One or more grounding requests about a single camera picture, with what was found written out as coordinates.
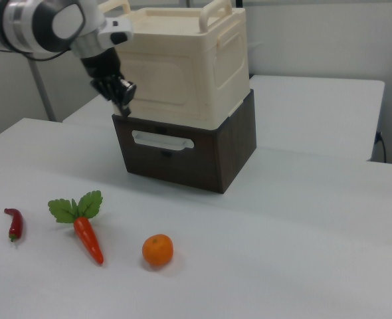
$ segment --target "plastic storage bin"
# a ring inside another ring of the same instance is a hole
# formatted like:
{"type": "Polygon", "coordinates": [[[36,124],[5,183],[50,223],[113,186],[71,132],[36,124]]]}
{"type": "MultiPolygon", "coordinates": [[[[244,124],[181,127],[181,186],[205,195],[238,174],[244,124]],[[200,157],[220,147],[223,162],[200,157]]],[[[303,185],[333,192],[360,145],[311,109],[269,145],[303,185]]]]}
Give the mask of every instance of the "plastic storage bin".
{"type": "Polygon", "coordinates": [[[127,80],[138,89],[132,118],[216,130],[249,94],[244,9],[214,0],[202,9],[130,11],[134,39],[116,47],[127,80]]]}

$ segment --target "dark brown box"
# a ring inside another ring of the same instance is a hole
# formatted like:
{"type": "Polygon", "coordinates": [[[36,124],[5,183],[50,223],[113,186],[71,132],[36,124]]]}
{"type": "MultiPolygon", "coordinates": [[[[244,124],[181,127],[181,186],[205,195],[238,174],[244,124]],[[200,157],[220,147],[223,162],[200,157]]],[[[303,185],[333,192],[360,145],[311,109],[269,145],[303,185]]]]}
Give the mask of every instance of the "dark brown box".
{"type": "Polygon", "coordinates": [[[112,116],[130,173],[224,193],[256,149],[254,92],[216,130],[112,116]],[[171,151],[135,143],[134,130],[187,138],[194,148],[171,151]]]}

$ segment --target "metal pole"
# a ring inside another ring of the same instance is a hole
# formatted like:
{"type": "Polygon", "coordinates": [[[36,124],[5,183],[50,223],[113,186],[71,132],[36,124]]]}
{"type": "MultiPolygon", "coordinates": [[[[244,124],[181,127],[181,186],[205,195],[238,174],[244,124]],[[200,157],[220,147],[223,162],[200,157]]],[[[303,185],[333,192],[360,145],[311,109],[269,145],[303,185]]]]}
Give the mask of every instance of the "metal pole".
{"type": "Polygon", "coordinates": [[[52,109],[52,105],[50,103],[49,96],[47,94],[47,91],[45,90],[43,78],[41,77],[41,74],[39,72],[37,63],[35,61],[29,60],[29,68],[31,68],[31,72],[35,81],[35,84],[37,85],[37,90],[39,92],[39,95],[41,97],[41,100],[43,101],[44,109],[45,112],[47,113],[47,117],[51,122],[57,122],[56,121],[56,115],[54,114],[54,111],[52,109]]]}

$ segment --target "red chili pepper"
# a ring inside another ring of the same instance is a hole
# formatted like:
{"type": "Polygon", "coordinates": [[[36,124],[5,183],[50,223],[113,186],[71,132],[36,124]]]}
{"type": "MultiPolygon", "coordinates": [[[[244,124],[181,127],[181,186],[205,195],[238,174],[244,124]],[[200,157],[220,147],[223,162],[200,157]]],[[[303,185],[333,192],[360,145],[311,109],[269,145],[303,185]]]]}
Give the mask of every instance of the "red chili pepper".
{"type": "Polygon", "coordinates": [[[4,209],[4,213],[13,216],[9,230],[10,241],[13,242],[20,239],[22,237],[23,230],[23,217],[21,212],[14,208],[6,208],[4,209]]]}

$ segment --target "orange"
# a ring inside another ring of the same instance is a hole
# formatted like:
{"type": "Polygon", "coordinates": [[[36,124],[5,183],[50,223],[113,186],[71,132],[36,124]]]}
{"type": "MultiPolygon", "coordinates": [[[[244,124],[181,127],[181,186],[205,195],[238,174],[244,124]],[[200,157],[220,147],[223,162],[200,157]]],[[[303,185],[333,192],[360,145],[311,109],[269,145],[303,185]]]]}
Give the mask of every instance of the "orange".
{"type": "Polygon", "coordinates": [[[143,244],[143,258],[152,266],[167,264],[174,255],[172,240],[163,234],[154,235],[143,244]]]}

